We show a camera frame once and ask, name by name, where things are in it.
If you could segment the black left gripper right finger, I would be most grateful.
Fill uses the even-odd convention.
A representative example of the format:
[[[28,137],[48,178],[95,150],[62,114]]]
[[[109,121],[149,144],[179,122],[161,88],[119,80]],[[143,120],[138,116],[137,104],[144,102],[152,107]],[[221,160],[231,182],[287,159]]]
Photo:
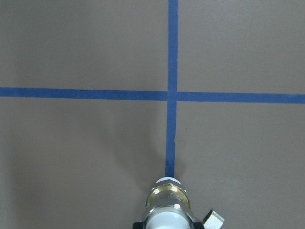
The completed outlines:
[[[193,229],[204,229],[204,225],[202,222],[193,222]]]

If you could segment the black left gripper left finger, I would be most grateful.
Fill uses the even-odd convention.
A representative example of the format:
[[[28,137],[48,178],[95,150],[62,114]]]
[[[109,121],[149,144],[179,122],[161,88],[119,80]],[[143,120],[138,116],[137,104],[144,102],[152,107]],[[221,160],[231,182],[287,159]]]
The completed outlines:
[[[145,222],[135,222],[135,223],[133,223],[132,229],[145,229]]]

